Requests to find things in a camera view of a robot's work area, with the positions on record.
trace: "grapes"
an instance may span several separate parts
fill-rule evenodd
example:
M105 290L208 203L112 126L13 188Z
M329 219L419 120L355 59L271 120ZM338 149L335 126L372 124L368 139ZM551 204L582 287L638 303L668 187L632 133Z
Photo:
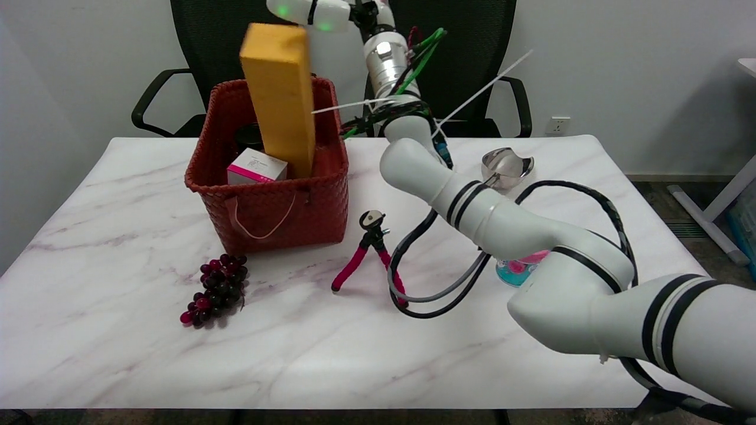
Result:
M226 280L226 274L220 270L213 270L212 273L210 273L210 277L217 280L218 282Z
M205 291L194 294L194 301L181 313L181 323L202 327L212 318L221 317L224 309L234 306L243 297L244 280L249 273L243 266L246 261L245 256L223 254L201 265L200 282Z
M183 324L190 324L191 323L191 312L183 312L183 313L181 313L181 323L183 323Z
M200 310L207 310L210 308L210 300L207 298L200 298L197 300L197 308Z
M229 288L228 283L221 282L218 285L218 293L221 294L221 295L225 295L228 292L228 288Z

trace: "small box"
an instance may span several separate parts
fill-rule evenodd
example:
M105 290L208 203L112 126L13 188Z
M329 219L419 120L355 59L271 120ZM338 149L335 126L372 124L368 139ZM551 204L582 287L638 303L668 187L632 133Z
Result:
M256 185L284 180L287 163L247 148L228 166L226 171L230 185Z

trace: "white marble tabletop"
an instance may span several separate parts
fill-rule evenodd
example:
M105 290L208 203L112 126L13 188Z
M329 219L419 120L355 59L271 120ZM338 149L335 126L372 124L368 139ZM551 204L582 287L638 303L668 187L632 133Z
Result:
M0 278L0 408L625 408L645 395L618 361L562 355L520 329L506 308L516 290L493 263L454 311L429 321L394 310L373 252L333 295L363 211L388 215L391 250L428 210L381 180L380 139L348 141L343 243L252 256L246 308L211 327L182 327L178 316L201 289L199 266L222 253L200 196L184 186L194 142L113 139ZM611 198L641 281L704 273L595 138L450 144L459 171L476 177L481 156L504 146L535 157L533 178ZM616 240L602 210L576 192L539 189L525 207ZM411 294L427 295L476 255L438 221L401 276ZM702 396L648 369L670 389Z

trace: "black stripe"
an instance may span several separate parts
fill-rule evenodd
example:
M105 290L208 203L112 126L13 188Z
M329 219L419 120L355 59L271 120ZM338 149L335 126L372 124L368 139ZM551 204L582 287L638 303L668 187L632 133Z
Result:
M654 300L651 302L649 311L646 313L646 318L643 319L643 331L640 335L640 339L641 341L643 341L643 351L646 353L646 358L649 359L649 361L652 362L654 365L659 366L659 363L656 360L656 356L654 355L654 349L653 349L654 324L656 324L656 319L659 316L659 312L662 310L662 306L664 305L665 302L667 302L667 299L669 298L669 296L672 295L672 293L677 288L691 281L692 279L700 278L700 277L701 276L699 275L678 276L677 278L667 283L659 291L659 293L656 294L656 298L654 298Z
M478 196L479 193L483 192L486 189L489 189L489 187L481 183L477 188L472 190L470 196L468 196L467 199L465 199L465 202L462 203L460 211L457 213L457 217L454 219L454 228L460 230L460 222L462 221L462 215L465 213L465 209L467 209L467 206L470 205L470 203L473 201L473 199L475 199L476 196Z
M307 15L307 24L312 25L315 22L315 8L318 6L318 0L312 0L310 5L310 14Z
M669 373L676 377L680 377L677 373L677 368L674 366L674 358L672 355L672 346L674 345L674 333L677 332L677 326L680 325L680 320L683 318L685 311L690 307L693 301L699 297L704 291L721 285L717 281L706 281L695 285L688 289L674 304L672 311L669 313L667 323L664 325L664 332L661 333L661 359L664 360L664 364L667 366Z
M612 276L606 272L606 270L604 270L598 264L593 262L592 259L589 259L586 256L583 256L583 254L573 251L569 249L568 247L554 247L552 251L555 253L566 255L570 257L571 259L576 260L582 265L588 267L593 273L596 273L597 275L599 275L599 277L602 278L606 282L606 284L609 285L610 288L612 288L612 291L614 291L614 293L622 292L622 289L620 289L619 287L619 283L615 281L614 278L612 278Z
M462 195L467 193L468 190L472 186L477 185L480 183L480 181L473 180L470 183L466 184L464 188L462 188L458 193L457 196L454 197L454 199L451 201L451 205L449 206L449 210L446 212L446 222L451 224L451 215L454 214L454 208L457 208L457 204L460 202L460 199L462 199Z

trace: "table leg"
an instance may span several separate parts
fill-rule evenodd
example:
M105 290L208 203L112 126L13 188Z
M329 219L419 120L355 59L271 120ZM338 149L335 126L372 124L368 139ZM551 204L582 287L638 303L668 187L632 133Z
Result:
M667 186L674 199L690 214L702 229L719 245L719 247L737 265L747 265L751 262L747 256L725 235L716 224L706 219L704 212L678 185Z
M494 410L494 418L496 418L496 425L510 425L510 416L506 409Z
M756 157L751 158L747 164L733 177L730 183L714 198L709 206L704 209L704 218L713 222L741 192L748 187L756 178Z

